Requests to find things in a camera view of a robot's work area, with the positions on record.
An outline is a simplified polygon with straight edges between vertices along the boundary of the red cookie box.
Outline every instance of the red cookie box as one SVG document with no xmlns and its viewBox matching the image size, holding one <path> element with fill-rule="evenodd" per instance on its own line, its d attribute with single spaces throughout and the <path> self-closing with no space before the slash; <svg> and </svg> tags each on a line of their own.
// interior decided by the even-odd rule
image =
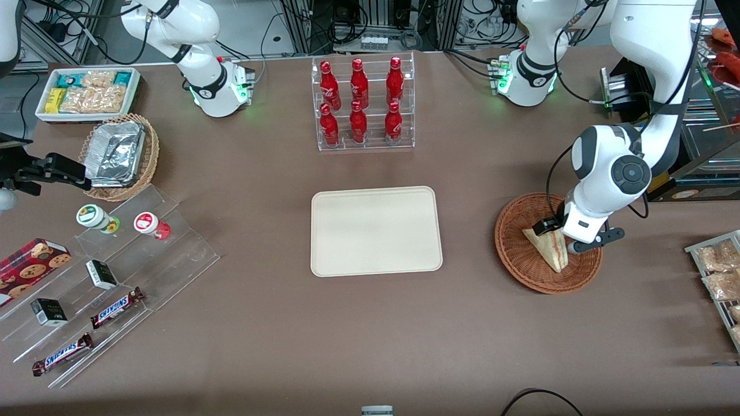
<svg viewBox="0 0 740 416">
<path fill-rule="evenodd" d="M 66 247 L 37 238 L 0 261 L 0 307 L 71 259 Z"/>
</svg>

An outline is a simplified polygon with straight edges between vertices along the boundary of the snickers bar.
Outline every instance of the snickers bar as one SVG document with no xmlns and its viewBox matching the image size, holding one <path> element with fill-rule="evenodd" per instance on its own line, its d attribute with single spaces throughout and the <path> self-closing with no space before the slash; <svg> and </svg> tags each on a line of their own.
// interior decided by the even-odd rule
<svg viewBox="0 0 740 416">
<path fill-rule="evenodd" d="M 126 296 L 119 299 L 116 303 L 105 308 L 103 312 L 100 312 L 96 316 L 90 318 L 90 320 L 92 321 L 92 328 L 100 328 L 103 323 L 115 318 L 124 310 L 129 309 L 134 303 L 139 302 L 141 299 L 144 299 L 144 294 L 141 293 L 141 289 L 139 289 L 137 286 L 134 290 L 128 292 Z"/>
<path fill-rule="evenodd" d="M 54 355 L 48 356 L 46 360 L 39 360 L 33 363 L 33 376 L 39 377 L 60 362 L 68 360 L 74 354 L 93 347 L 93 338 L 90 337 L 90 334 L 85 333 L 85 335 L 82 335 L 82 338 L 60 349 Z"/>
</svg>

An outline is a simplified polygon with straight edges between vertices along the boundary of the brown tabletop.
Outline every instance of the brown tabletop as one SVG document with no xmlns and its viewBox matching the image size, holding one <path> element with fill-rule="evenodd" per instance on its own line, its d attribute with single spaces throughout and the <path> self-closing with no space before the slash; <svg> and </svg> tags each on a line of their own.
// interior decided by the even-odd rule
<svg viewBox="0 0 740 416">
<path fill-rule="evenodd" d="M 555 157 L 608 120 L 560 87 L 520 108 L 442 53 L 415 58 L 417 147 L 362 155 L 318 152 L 309 58 L 270 61 L 254 105 L 222 119 L 193 105 L 177 67 L 139 67 L 138 112 L 161 140 L 154 183 L 223 257 L 63 389 L 0 360 L 0 414 L 357 415 L 387 403 L 397 415 L 498 415 L 518 391 L 542 387 L 587 415 L 737 415 L 740 369 L 710 365 L 737 354 L 682 248 L 739 228 L 740 205 L 652 204 L 648 220 L 619 212 L 611 223 L 627 237 L 591 284 L 532 292 L 495 254 L 497 214 L 543 191 Z M 598 69 L 618 59 L 611 47 L 578 47 L 562 69 L 598 96 Z M 89 130 L 39 122 L 29 152 L 76 157 Z M 553 191 L 575 180 L 563 164 Z M 316 192 L 414 185 L 437 194 L 441 269 L 311 273 Z M 0 216 L 0 255 L 35 237 L 69 240 L 89 202 L 61 184 L 21 194 Z M 510 415 L 554 412 L 570 414 L 528 397 Z"/>
</svg>

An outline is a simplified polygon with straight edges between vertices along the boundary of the beige tray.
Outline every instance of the beige tray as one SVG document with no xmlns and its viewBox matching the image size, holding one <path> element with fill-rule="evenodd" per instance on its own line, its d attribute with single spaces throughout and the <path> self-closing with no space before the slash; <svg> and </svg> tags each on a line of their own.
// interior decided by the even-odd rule
<svg viewBox="0 0 740 416">
<path fill-rule="evenodd" d="M 429 187 L 319 192 L 311 209 L 311 271 L 320 277 L 430 272 L 442 266 Z"/>
</svg>

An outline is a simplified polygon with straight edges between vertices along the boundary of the round wicker basket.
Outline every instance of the round wicker basket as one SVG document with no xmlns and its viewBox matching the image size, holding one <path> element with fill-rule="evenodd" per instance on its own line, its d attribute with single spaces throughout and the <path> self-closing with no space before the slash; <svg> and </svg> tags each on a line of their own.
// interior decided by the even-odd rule
<svg viewBox="0 0 740 416">
<path fill-rule="evenodd" d="M 553 205 L 563 201 L 550 195 Z M 538 292 L 575 292 L 596 277 L 602 263 L 602 249 L 581 254 L 568 253 L 568 265 L 555 273 L 522 233 L 543 218 L 551 217 L 545 193 L 522 195 L 509 202 L 499 214 L 494 231 L 496 251 L 506 269 L 525 286 Z"/>
<path fill-rule="evenodd" d="M 144 117 L 141 117 L 138 114 L 126 114 L 121 117 L 111 118 L 110 120 L 106 120 L 103 124 L 123 123 L 125 121 L 136 121 L 137 123 L 143 124 L 147 129 L 147 136 L 144 139 L 144 149 L 141 151 L 141 162 L 139 162 L 136 182 L 131 187 L 127 188 L 92 188 L 85 192 L 88 196 L 109 202 L 125 201 L 138 194 L 152 181 L 154 171 L 157 169 L 157 158 L 159 157 L 159 138 L 157 137 L 157 132 L 154 131 L 152 125 Z M 90 139 L 93 136 L 93 131 L 87 135 L 87 140 L 85 140 L 85 143 L 82 145 L 82 151 L 80 152 L 80 156 L 77 158 L 80 163 L 85 160 L 87 148 L 90 145 Z"/>
</svg>

